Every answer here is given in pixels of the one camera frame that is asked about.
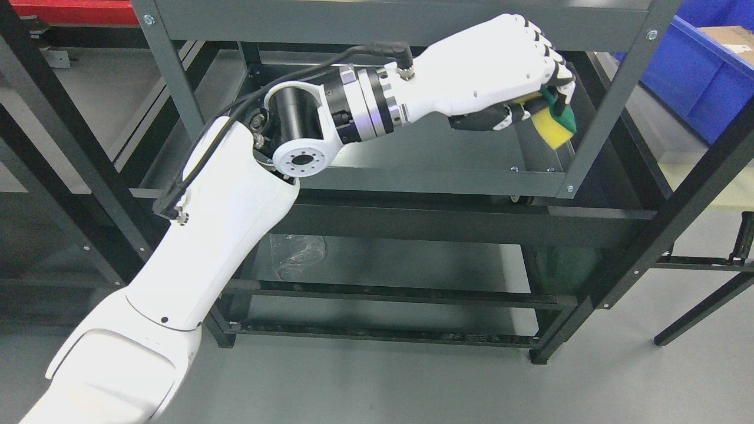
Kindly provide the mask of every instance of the red shelf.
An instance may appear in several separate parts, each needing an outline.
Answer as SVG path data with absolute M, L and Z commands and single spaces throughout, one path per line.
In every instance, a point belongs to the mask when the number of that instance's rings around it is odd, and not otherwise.
M 11 0 L 19 16 L 37 15 L 47 23 L 138 25 L 128 0 Z

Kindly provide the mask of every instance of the bolt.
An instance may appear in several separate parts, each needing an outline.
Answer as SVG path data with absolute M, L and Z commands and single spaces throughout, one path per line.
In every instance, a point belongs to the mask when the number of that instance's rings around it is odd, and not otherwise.
M 265 121 L 265 116 L 261 113 L 258 115 L 254 115 L 253 118 L 251 118 L 251 126 L 254 128 L 259 128 L 259 126 L 262 125 L 262 123 Z

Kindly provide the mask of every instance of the plastic bag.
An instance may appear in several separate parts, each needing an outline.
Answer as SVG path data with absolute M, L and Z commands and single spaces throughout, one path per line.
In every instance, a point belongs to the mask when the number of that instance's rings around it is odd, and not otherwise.
M 270 251 L 277 276 L 294 281 L 304 269 L 325 259 L 327 244 L 321 235 L 270 234 Z

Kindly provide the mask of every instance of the black cable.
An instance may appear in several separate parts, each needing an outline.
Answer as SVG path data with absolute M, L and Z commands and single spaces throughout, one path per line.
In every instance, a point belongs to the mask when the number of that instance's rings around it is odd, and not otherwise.
M 406 51 L 409 52 L 407 45 L 403 49 L 403 53 L 405 54 Z M 299 71 L 291 72 L 289 74 L 283 75 L 280 78 L 276 78 L 275 80 L 265 84 L 264 87 L 258 89 L 257 91 L 254 91 L 252 93 L 246 94 L 242 97 L 237 98 L 233 102 L 229 103 L 228 105 L 224 106 L 222 109 L 220 109 L 215 115 L 213 115 L 210 119 L 207 120 L 207 123 L 202 128 L 201 132 L 199 133 L 199 137 L 194 141 L 192 147 L 188 151 L 188 154 L 186 156 L 185 161 L 183 162 L 182 167 L 179 169 L 177 175 L 173 178 L 172 183 L 170 184 L 170 188 L 167 190 L 167 193 L 160 197 L 153 205 L 152 210 L 159 216 L 168 218 L 169 220 L 175 219 L 178 216 L 178 211 L 175 209 L 176 204 L 178 203 L 178 200 L 180 200 L 181 197 L 185 194 L 185 191 L 187 188 L 191 185 L 191 183 L 194 182 L 196 177 L 198 176 L 199 172 L 204 168 L 204 165 L 207 164 L 207 162 L 212 157 L 212 154 L 217 150 L 217 147 L 222 142 L 222 139 L 225 138 L 225 135 L 230 131 L 233 123 L 235 123 L 238 118 L 246 112 L 246 110 L 251 106 L 254 102 L 259 100 L 259 98 L 262 97 L 262 95 L 267 94 L 268 91 L 270 91 L 271 88 L 273 88 L 275 85 L 280 84 L 281 82 L 285 81 L 291 81 L 296 79 L 302 79 L 306 78 L 308 76 L 311 76 L 313 74 L 319 73 L 320 71 L 325 70 L 326 68 L 344 60 L 347 59 L 350 56 L 353 56 L 355 54 L 374 54 L 377 56 L 383 56 L 383 57 L 390 57 L 390 54 L 385 49 L 385 44 L 374 44 L 371 46 L 367 45 L 359 45 L 354 46 L 351 48 L 346 49 L 343 53 L 340 53 L 338 55 L 335 55 L 334 57 L 330 58 L 329 60 L 320 63 L 319 65 L 310 66 L 306 69 L 301 69 Z M 215 120 L 226 114 L 227 112 L 233 110 L 233 112 L 230 113 L 228 116 L 228 121 L 225 122 L 225 124 L 220 128 L 220 131 L 217 133 L 217 135 L 212 140 L 212 143 L 207 147 L 207 150 L 204 152 L 204 154 L 199 159 L 199 162 L 194 166 L 192 171 L 188 174 L 188 176 L 184 179 L 182 178 L 183 170 L 185 169 L 185 166 L 188 164 L 189 159 L 191 158 L 191 155 L 193 154 L 194 150 L 196 149 L 197 145 L 199 144 L 199 141 L 204 137 L 204 135 L 207 133 L 207 130 L 209 130 L 212 123 L 214 123 Z

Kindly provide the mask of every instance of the black joint cylinder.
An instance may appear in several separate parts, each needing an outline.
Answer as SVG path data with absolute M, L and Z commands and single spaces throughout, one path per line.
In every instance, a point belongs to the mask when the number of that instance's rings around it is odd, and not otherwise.
M 272 96 L 271 108 L 280 121 L 280 144 L 300 138 L 322 138 L 317 102 L 307 91 L 281 88 Z

